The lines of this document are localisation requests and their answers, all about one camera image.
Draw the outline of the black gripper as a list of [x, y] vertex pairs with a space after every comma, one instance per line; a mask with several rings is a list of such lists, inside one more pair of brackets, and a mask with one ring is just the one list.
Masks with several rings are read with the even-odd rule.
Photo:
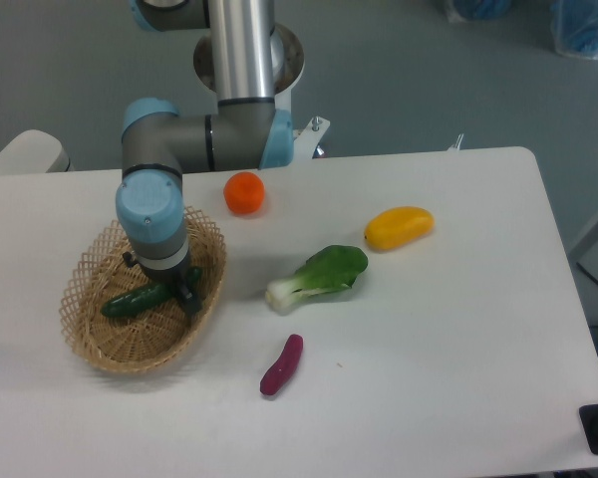
[[201, 310], [201, 300], [186, 281], [190, 268], [190, 253], [179, 251], [162, 259], [148, 259], [132, 252], [122, 254], [123, 262], [128, 268], [139, 265], [144, 274], [154, 282], [171, 288], [173, 297], [178, 301], [184, 315], [192, 319]]

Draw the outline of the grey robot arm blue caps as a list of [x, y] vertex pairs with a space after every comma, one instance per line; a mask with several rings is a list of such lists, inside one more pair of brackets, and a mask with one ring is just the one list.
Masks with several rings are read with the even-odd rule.
[[288, 165], [293, 125], [275, 104], [273, 61], [283, 44], [271, 1], [133, 1], [136, 22], [154, 32], [210, 32], [217, 112], [184, 118], [170, 102], [140, 99], [124, 117], [116, 212], [138, 265], [192, 317], [201, 301], [190, 267], [182, 178], [187, 173]]

